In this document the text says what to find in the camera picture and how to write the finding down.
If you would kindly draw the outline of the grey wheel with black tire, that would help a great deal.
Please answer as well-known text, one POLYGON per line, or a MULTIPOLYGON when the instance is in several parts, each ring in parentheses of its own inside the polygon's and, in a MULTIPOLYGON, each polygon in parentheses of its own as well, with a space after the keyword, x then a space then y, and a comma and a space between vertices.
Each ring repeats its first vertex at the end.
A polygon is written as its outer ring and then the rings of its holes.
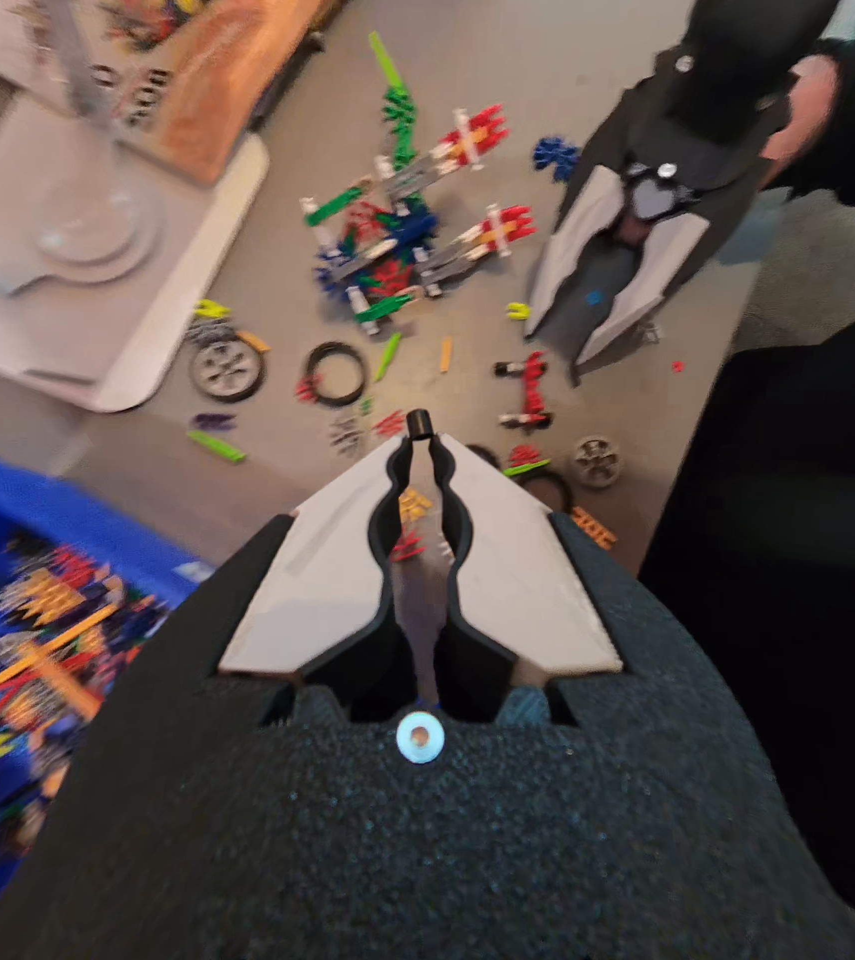
POLYGON ((251 399, 267 376, 265 355, 235 335, 199 345, 187 365, 188 378, 204 398, 221 404, 251 399))

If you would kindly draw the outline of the person's right hand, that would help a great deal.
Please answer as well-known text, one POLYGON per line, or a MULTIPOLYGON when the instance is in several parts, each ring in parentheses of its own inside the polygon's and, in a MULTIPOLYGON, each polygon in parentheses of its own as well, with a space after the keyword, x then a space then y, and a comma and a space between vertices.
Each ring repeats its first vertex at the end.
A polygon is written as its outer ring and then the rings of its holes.
POLYGON ((771 136, 761 156, 772 177, 809 150, 826 127, 840 90, 840 66, 829 54, 812 54, 791 68, 789 120, 771 136))

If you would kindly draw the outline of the red connector rod assembly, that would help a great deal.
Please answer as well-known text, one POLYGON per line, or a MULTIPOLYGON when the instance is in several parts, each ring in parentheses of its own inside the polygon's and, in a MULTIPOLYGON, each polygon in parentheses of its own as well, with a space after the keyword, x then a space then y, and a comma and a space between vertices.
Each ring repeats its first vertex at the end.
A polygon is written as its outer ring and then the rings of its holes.
POLYGON ((549 365, 541 350, 534 350, 522 362, 496 362, 493 364, 495 378, 517 378, 521 384, 521 409, 514 414, 501 414, 500 426, 507 429, 544 430, 552 426, 554 414, 550 412, 541 392, 541 379, 549 365))

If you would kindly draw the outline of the grey spoked wheel hub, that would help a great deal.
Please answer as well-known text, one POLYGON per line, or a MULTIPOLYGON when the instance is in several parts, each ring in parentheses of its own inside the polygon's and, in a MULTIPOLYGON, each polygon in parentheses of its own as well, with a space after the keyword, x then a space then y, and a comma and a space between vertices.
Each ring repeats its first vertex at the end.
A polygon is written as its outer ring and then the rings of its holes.
POLYGON ((591 490, 606 490, 620 478, 622 452, 611 438, 593 434, 580 438, 570 455, 570 468, 576 482, 591 490))

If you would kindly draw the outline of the grey fan connector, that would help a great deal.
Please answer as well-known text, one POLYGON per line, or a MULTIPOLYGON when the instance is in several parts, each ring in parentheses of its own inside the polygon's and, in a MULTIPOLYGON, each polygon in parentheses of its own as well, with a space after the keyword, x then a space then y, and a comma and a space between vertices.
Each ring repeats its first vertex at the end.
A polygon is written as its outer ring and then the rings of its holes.
POLYGON ((328 428, 328 445, 338 456, 356 459, 365 447, 367 430, 356 414, 338 415, 328 428))

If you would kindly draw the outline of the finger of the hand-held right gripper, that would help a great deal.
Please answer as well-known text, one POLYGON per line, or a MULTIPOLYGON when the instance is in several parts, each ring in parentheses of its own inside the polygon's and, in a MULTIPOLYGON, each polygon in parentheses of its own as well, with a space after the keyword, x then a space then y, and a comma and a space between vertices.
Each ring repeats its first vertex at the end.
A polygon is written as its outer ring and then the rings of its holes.
POLYGON ((655 315, 708 229, 698 216, 618 216, 569 277, 569 382, 578 387, 622 335, 655 315))
POLYGON ((541 327, 563 283, 578 267, 585 246, 618 219, 625 205, 625 186, 619 174, 594 166, 559 225, 543 246, 533 274, 529 316, 523 337, 530 341, 541 327))

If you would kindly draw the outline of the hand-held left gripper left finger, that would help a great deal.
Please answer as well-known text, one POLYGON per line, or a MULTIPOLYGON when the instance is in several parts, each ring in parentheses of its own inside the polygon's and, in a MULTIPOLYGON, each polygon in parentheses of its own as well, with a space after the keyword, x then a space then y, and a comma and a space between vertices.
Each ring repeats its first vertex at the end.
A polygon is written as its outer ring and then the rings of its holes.
POLYGON ((394 658, 389 553, 413 443, 390 438, 294 510, 221 673, 375 683, 394 658))

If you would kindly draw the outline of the multicolour construction toy model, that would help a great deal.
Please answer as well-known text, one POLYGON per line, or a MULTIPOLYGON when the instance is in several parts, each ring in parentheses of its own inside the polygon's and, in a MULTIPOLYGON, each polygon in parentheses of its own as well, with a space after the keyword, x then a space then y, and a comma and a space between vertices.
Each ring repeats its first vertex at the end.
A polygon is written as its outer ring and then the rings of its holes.
POLYGON ((536 232, 529 206, 491 203, 483 217, 436 244, 439 221, 426 192, 462 170, 480 172, 508 135, 503 106, 475 114, 453 111, 454 126, 429 150, 416 150, 419 116, 410 88, 372 31, 369 43, 386 81, 381 116, 388 150, 367 174, 333 198, 300 199, 301 219, 317 241, 316 282, 349 306, 368 335, 406 306, 444 295, 446 282, 490 256, 509 258, 511 245, 536 232))

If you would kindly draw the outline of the orange printed toy box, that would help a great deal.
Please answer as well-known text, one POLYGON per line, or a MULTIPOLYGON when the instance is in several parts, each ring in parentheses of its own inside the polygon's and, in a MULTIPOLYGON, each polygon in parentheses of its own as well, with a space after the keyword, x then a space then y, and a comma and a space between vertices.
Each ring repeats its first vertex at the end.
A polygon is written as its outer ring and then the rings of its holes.
POLYGON ((265 90, 325 18, 324 1, 75 2, 119 137, 218 181, 265 90))

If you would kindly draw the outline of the blue snowflake connector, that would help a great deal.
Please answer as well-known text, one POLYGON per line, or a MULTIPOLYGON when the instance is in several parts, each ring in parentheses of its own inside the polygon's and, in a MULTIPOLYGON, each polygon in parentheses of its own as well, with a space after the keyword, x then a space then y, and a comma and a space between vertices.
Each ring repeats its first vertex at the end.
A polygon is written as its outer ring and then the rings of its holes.
POLYGON ((532 150, 531 164, 536 172, 551 168, 554 183, 566 184, 575 171, 580 156, 581 148, 577 143, 563 136, 544 136, 536 142, 532 150))

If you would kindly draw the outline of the pile of construction toy pieces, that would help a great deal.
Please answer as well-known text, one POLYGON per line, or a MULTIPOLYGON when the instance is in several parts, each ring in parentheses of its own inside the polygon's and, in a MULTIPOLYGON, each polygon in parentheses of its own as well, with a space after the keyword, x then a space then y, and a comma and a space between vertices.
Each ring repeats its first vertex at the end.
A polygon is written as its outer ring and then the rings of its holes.
POLYGON ((0 549, 0 868, 34 846, 89 726, 170 604, 26 532, 0 549))

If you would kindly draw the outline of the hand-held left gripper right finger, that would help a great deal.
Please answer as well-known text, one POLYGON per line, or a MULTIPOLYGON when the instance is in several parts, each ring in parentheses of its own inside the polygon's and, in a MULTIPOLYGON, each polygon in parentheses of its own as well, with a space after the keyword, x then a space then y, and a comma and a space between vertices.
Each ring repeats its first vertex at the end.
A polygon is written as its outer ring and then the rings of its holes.
POLYGON ((551 510, 449 434, 429 442, 453 552, 445 642, 469 683, 614 674, 624 662, 551 510))

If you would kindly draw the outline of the person's black clothing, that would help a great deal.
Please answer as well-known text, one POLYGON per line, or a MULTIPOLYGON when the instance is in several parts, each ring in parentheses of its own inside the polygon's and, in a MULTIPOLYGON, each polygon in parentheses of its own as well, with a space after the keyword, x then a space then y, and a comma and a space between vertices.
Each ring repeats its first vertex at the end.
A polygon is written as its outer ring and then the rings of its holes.
POLYGON ((733 691, 855 908, 855 321, 727 361, 639 578, 733 691))

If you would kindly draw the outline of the silver monitor stand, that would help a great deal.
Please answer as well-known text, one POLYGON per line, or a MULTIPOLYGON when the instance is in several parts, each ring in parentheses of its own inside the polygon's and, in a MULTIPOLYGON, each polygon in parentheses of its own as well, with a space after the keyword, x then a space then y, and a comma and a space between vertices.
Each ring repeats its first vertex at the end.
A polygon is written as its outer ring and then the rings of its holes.
POLYGON ((268 170, 248 126, 194 182, 128 146, 75 2, 0 2, 0 377, 89 411, 158 388, 268 170))

